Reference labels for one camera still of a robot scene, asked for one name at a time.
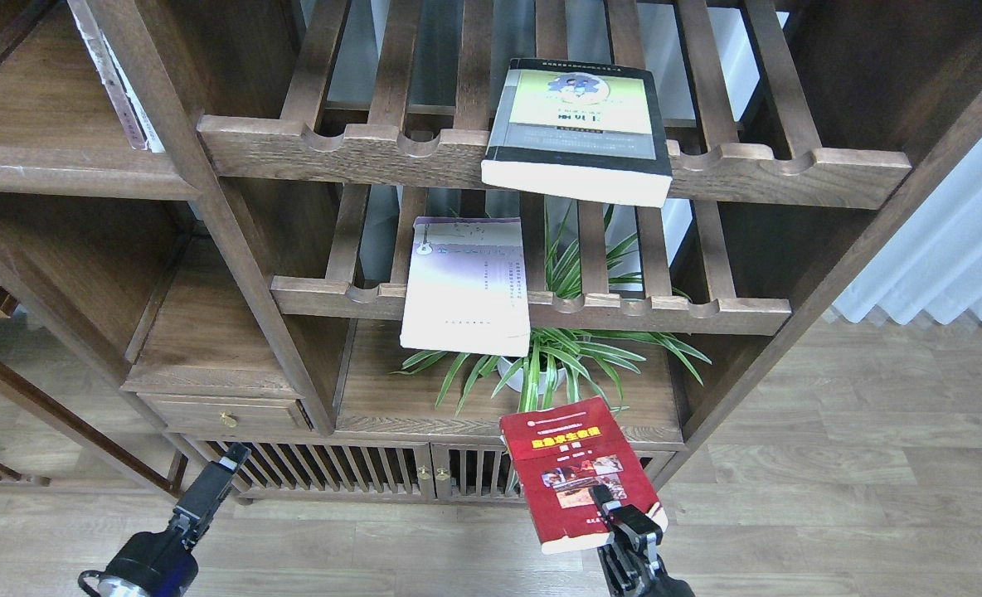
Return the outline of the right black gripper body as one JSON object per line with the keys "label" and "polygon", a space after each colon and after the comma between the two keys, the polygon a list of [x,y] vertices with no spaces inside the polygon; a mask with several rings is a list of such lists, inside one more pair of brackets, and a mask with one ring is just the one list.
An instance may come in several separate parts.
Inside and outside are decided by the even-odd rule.
{"label": "right black gripper body", "polygon": [[667,575],[657,552],[661,539],[661,531],[634,537],[616,531],[597,549],[611,596],[693,596],[688,582]]}

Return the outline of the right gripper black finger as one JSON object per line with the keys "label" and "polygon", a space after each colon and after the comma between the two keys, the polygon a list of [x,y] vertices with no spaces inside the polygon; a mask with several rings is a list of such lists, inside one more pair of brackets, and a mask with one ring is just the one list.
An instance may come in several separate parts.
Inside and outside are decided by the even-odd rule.
{"label": "right gripper black finger", "polygon": [[610,529],[608,546],[623,555],[658,555],[663,529],[634,505],[613,498],[607,485],[590,488],[595,506]]}

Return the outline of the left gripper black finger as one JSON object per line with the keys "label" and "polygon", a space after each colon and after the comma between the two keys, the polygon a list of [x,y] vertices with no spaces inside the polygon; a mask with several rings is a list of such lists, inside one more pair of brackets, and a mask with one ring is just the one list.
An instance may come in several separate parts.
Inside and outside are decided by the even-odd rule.
{"label": "left gripper black finger", "polygon": [[175,506],[175,529],[207,531],[218,508],[226,499],[237,469],[250,457],[250,450],[233,443],[225,456],[204,466],[195,483],[183,493]]}

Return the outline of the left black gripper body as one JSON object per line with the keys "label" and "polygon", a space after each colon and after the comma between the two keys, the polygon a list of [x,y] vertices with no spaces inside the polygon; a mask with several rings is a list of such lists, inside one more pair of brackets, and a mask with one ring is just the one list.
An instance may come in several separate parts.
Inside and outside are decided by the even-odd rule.
{"label": "left black gripper body", "polygon": [[210,525],[177,511],[168,529],[135,533],[105,570],[83,570],[77,585],[89,596],[183,596],[198,574],[192,548]]}

